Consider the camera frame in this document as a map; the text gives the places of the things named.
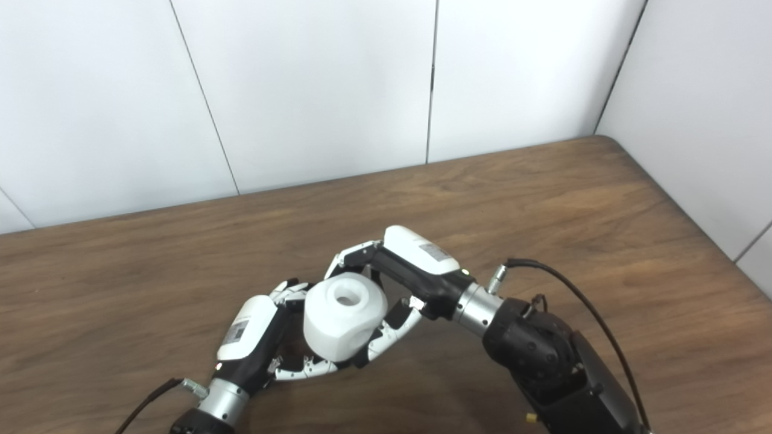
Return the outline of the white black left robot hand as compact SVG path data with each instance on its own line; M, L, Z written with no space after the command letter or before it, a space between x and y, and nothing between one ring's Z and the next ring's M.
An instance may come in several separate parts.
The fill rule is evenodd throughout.
M212 377L253 397L275 381L310 379L350 367L349 360L331 362L316 354L301 356L282 349L313 286L290 278L268 295L249 298L224 335Z

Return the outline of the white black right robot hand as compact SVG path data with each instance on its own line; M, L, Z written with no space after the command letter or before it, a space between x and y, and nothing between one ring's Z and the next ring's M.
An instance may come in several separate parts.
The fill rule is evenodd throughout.
M407 289L410 297L395 303L366 344L347 362L364 368L405 337L422 318L451 321L474 291L474 277L438 245L405 226L392 225L381 240L342 250L334 256L325 278L345 272L369 270L372 282L381 286L387 275Z

